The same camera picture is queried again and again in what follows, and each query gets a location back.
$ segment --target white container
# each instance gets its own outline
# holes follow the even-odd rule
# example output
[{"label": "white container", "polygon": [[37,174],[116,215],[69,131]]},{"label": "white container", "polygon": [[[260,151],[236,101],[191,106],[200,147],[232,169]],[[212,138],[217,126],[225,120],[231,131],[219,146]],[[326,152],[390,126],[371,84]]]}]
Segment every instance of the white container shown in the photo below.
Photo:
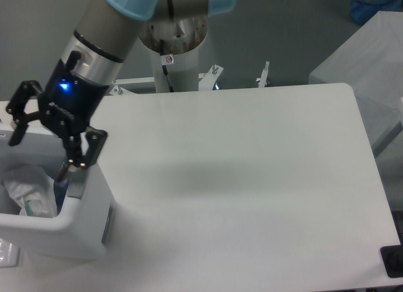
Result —
[{"label": "white container", "polygon": [[[35,164],[54,177],[65,156],[62,142],[44,128],[30,127],[23,142],[8,146],[9,125],[0,123],[1,174]],[[9,203],[0,193],[0,203]],[[99,165],[73,174],[61,212],[55,218],[19,216],[0,205],[0,237],[28,252],[50,256],[97,259],[106,254],[106,240],[115,200]]]}]

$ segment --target blue led light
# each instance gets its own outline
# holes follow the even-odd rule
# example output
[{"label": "blue led light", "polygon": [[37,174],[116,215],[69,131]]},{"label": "blue led light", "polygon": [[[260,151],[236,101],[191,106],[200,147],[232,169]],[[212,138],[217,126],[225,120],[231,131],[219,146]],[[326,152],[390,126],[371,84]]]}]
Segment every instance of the blue led light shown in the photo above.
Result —
[{"label": "blue led light", "polygon": [[67,83],[59,83],[59,86],[63,89],[63,91],[67,92],[70,89],[70,84]]}]

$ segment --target black bracket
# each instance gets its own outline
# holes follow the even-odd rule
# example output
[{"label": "black bracket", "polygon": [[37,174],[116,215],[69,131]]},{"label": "black bracket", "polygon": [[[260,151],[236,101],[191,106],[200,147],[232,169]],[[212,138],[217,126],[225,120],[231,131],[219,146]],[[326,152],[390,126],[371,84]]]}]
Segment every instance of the black bracket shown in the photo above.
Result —
[{"label": "black bracket", "polygon": [[390,278],[403,278],[403,245],[380,249],[386,273]]}]

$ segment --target plastic bag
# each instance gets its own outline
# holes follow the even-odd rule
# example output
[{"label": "plastic bag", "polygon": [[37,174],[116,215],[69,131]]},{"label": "plastic bag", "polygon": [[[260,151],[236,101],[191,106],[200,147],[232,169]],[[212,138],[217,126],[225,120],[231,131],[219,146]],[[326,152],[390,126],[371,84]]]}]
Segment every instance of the plastic bag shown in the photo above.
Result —
[{"label": "plastic bag", "polygon": [[351,17],[364,25],[378,11],[398,11],[403,0],[354,0],[350,7]]},{"label": "plastic bag", "polygon": [[39,166],[28,165],[3,174],[4,186],[19,207],[20,215],[57,216],[54,181]]}]

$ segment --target light blue joint cap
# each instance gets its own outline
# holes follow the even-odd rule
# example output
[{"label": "light blue joint cap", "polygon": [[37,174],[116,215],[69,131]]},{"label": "light blue joint cap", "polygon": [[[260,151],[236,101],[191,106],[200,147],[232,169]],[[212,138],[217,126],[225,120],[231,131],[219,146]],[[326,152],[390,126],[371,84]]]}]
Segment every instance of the light blue joint cap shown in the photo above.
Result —
[{"label": "light blue joint cap", "polygon": [[106,0],[119,13],[134,20],[146,21],[152,18],[158,0]]},{"label": "light blue joint cap", "polygon": [[208,3],[208,16],[232,11],[236,3],[237,0],[210,0]]}]

